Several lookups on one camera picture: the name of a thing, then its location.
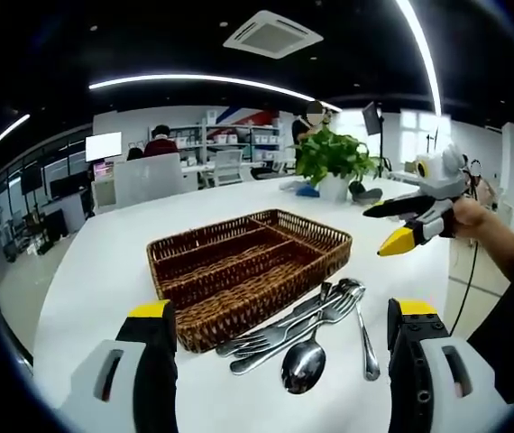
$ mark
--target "person in red shirt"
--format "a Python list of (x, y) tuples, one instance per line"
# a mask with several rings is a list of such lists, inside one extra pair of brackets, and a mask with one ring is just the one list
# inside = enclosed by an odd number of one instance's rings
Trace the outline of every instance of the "person in red shirt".
[(169, 140), (170, 129), (165, 124), (160, 124), (152, 131), (152, 140), (147, 143), (142, 153), (143, 158), (149, 156), (166, 155), (168, 153), (178, 153), (177, 145)]

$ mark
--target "woven cutlery tray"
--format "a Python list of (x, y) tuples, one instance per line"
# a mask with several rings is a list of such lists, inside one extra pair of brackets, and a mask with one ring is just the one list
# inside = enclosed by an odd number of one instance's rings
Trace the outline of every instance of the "woven cutlery tray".
[(177, 310), (177, 335), (205, 352), (255, 327), (349, 260), (352, 237), (301, 216), (265, 210), (147, 245), (159, 299)]

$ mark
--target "black ceiling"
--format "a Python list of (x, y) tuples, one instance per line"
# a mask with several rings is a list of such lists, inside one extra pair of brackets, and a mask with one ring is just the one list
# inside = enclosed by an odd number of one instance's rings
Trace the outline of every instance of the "black ceiling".
[[(444, 112), (474, 124), (514, 122), (514, 0), (500, 6), (495, 0), (410, 1), (432, 51)], [(281, 60), (222, 46), (263, 9), (324, 40)], [(340, 107), (377, 99), (385, 110), (432, 109), (418, 47), (394, 0), (12, 2), (0, 7), (0, 133), (23, 114), (32, 118), (0, 143), (0, 167), (27, 147), (111, 109), (300, 109), (295, 98), (228, 84), (87, 89), (108, 78), (171, 72), (253, 79)]]

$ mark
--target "black cable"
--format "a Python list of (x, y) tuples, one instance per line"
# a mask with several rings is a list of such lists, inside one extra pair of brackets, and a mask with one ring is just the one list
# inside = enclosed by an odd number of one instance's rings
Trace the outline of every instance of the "black cable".
[[(472, 192), (473, 196), (477, 200), (477, 191), (475, 190), (475, 185), (473, 184), (473, 178), (470, 176), (471, 182), (472, 182)], [(477, 249), (480, 245), (477, 241), (475, 241), (475, 251), (473, 252), (473, 261), (472, 261), (472, 271), (470, 272), (470, 279), (467, 282), (467, 287), (465, 288), (464, 293), (464, 299), (462, 300), (462, 305), (459, 308), (459, 311), (457, 312), (457, 317), (455, 318), (454, 325), (452, 326), (452, 330), (449, 331), (449, 335), (452, 336), (455, 331), (455, 327), (457, 327), (457, 322), (459, 321), (459, 318), (462, 316), (462, 313), (464, 312), (465, 302), (467, 301), (467, 295), (470, 292), (470, 288), (472, 287), (472, 280), (473, 280), (473, 272), (475, 271), (475, 261), (477, 260)]]

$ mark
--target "potted plant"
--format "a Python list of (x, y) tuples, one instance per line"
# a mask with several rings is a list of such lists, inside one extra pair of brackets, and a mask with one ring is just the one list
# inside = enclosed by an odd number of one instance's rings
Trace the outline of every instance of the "potted plant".
[(327, 126), (296, 147), (301, 150), (297, 174), (313, 187), (319, 185), (319, 197), (325, 200), (345, 201), (349, 182), (362, 182), (363, 175), (375, 170), (365, 143), (335, 134)]

